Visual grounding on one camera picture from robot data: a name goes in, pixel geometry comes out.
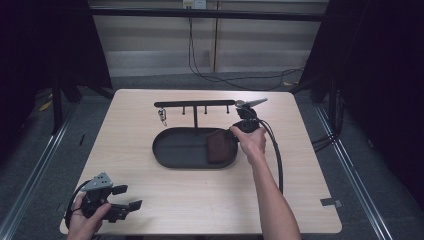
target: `metal hook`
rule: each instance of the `metal hook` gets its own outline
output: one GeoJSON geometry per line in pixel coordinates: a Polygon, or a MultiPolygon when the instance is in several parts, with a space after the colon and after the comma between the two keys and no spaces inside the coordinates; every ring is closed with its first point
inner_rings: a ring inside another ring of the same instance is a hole
{"type": "Polygon", "coordinates": [[[159,109],[158,111],[159,119],[162,121],[163,125],[166,127],[166,110],[164,108],[159,109]]]}

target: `black pole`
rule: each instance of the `black pole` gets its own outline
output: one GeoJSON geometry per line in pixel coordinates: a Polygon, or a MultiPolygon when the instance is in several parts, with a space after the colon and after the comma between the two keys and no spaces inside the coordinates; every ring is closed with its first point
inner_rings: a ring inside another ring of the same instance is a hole
{"type": "Polygon", "coordinates": [[[336,107],[337,107],[337,84],[336,80],[334,79],[334,76],[331,76],[331,87],[330,87],[330,94],[329,94],[329,101],[328,101],[328,118],[330,121],[330,125],[333,131],[333,134],[338,134],[337,132],[337,126],[336,126],[336,107]]]}
{"type": "Polygon", "coordinates": [[[220,19],[256,19],[256,20],[284,20],[284,21],[343,21],[349,20],[346,16],[329,16],[319,13],[287,13],[287,12],[249,12],[228,10],[200,10],[200,9],[173,9],[173,8],[122,8],[122,7],[90,7],[90,8],[63,8],[44,7],[34,9],[49,14],[88,14],[99,16],[147,16],[147,17],[184,17],[184,18],[220,18],[220,19]]]}
{"type": "Polygon", "coordinates": [[[197,129],[199,126],[197,121],[197,106],[193,106],[193,115],[194,115],[194,128],[197,129]]]}
{"type": "Polygon", "coordinates": [[[53,78],[53,113],[54,113],[54,126],[52,134],[56,134],[57,130],[59,130],[60,126],[63,123],[63,115],[62,115],[62,98],[61,98],[61,90],[59,79],[57,76],[53,78]]]}

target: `black cable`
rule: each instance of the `black cable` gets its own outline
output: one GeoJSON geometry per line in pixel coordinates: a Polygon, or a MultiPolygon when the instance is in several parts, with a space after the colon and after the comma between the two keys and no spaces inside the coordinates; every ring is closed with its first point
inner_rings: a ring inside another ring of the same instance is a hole
{"type": "Polygon", "coordinates": [[[69,200],[68,203],[68,208],[66,209],[66,214],[64,216],[65,219],[65,225],[66,227],[69,229],[69,225],[71,223],[71,217],[74,211],[76,210],[72,210],[72,204],[74,203],[74,199],[77,196],[77,194],[79,193],[79,191],[81,190],[82,187],[84,187],[87,183],[89,183],[91,180],[87,180],[85,181],[83,184],[81,184],[74,192],[74,194],[72,195],[72,198],[69,200]]]}
{"type": "Polygon", "coordinates": [[[280,154],[280,149],[278,148],[278,143],[275,140],[275,136],[271,129],[271,126],[266,121],[261,119],[259,119],[259,123],[262,125],[263,128],[265,128],[266,132],[271,138],[272,145],[274,146],[275,155],[277,157],[277,167],[278,167],[278,188],[280,189],[280,192],[283,193],[283,164],[281,161],[281,154],[280,154]]]}
{"type": "Polygon", "coordinates": [[[190,25],[190,33],[189,33],[189,51],[188,51],[188,63],[189,63],[189,68],[190,70],[198,77],[203,78],[206,81],[209,82],[214,82],[214,83],[220,83],[220,82],[224,82],[227,83],[231,86],[243,89],[243,90],[248,90],[248,91],[271,91],[274,90],[276,88],[281,87],[281,84],[283,82],[283,76],[287,76],[289,74],[298,72],[298,71],[303,71],[304,67],[301,68],[297,68],[297,69],[286,69],[284,71],[282,71],[279,75],[273,75],[273,76],[265,76],[265,77],[237,77],[237,78],[228,78],[228,79],[222,79],[219,77],[214,77],[214,76],[205,76],[202,73],[200,73],[199,68],[197,67],[197,62],[196,62],[196,58],[195,58],[195,51],[194,51],[194,41],[193,41],[193,22],[192,19],[189,18],[189,25],[190,25]],[[191,66],[191,59],[193,58],[193,64],[194,64],[194,68],[191,66]],[[280,80],[279,82],[270,88],[265,88],[265,89],[253,89],[253,88],[247,88],[247,87],[243,87],[234,83],[231,83],[231,81],[235,81],[235,80],[243,80],[243,79],[267,79],[267,78],[277,78],[279,77],[280,80]]]}

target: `black oval tray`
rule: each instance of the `black oval tray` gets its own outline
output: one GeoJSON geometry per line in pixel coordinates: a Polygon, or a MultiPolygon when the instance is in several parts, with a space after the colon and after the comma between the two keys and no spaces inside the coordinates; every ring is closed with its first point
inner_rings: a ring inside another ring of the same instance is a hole
{"type": "Polygon", "coordinates": [[[238,145],[231,144],[231,159],[225,162],[208,161],[207,135],[219,128],[169,128],[153,141],[156,161],[164,167],[180,169],[219,169],[229,166],[237,156],[238,145]]]}

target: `metal bar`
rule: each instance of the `metal bar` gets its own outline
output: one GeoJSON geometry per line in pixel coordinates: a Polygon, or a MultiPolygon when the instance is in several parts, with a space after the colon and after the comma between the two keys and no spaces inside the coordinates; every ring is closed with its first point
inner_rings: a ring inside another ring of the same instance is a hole
{"type": "Polygon", "coordinates": [[[53,155],[59,146],[60,141],[63,138],[63,135],[66,132],[66,129],[68,127],[69,120],[71,119],[74,111],[76,109],[76,104],[73,104],[67,118],[65,119],[64,123],[62,124],[62,127],[58,129],[58,132],[56,135],[52,135],[50,138],[46,148],[44,149],[43,154],[41,155],[40,159],[38,160],[37,165],[35,166],[34,170],[32,171],[29,179],[27,180],[24,188],[20,192],[18,198],[16,199],[13,206],[10,208],[9,212],[7,213],[7,216],[3,220],[1,227],[0,227],[0,239],[1,240],[9,240],[12,239],[13,235],[15,234],[16,229],[18,228],[18,225],[28,208],[32,197],[35,194],[35,191],[37,190],[37,187],[39,183],[41,182],[41,179],[44,176],[44,173],[46,172],[53,155]]]}
{"type": "Polygon", "coordinates": [[[167,8],[123,8],[123,7],[90,7],[61,8],[41,7],[34,9],[43,14],[85,14],[98,16],[147,16],[147,17],[184,17],[184,18],[222,18],[222,19],[256,19],[285,21],[342,21],[350,20],[348,16],[329,16],[319,13],[287,13],[287,12],[250,12],[228,10],[201,9],[167,9],[167,8]]]}
{"type": "MultiPolygon", "coordinates": [[[[328,136],[333,134],[333,130],[328,123],[328,116],[325,110],[322,107],[316,108],[318,116],[323,124],[325,131],[328,136]]],[[[340,163],[343,166],[343,169],[346,172],[346,175],[352,184],[352,187],[358,197],[362,207],[364,208],[365,214],[368,217],[368,220],[371,223],[371,226],[374,228],[374,231],[380,240],[393,240],[392,235],[380,214],[380,211],[377,209],[377,206],[374,204],[371,196],[369,195],[364,183],[362,182],[361,177],[355,169],[352,160],[350,159],[346,149],[343,146],[343,143],[340,139],[335,140],[333,143],[333,148],[336,151],[337,156],[339,157],[340,163]]]]}
{"type": "Polygon", "coordinates": [[[200,100],[200,101],[174,101],[174,102],[155,102],[153,105],[157,108],[165,107],[194,107],[194,106],[228,106],[234,105],[234,100],[200,100]]]}
{"type": "Polygon", "coordinates": [[[193,106],[193,116],[194,116],[194,128],[199,128],[199,122],[197,121],[197,106],[193,106]]]}

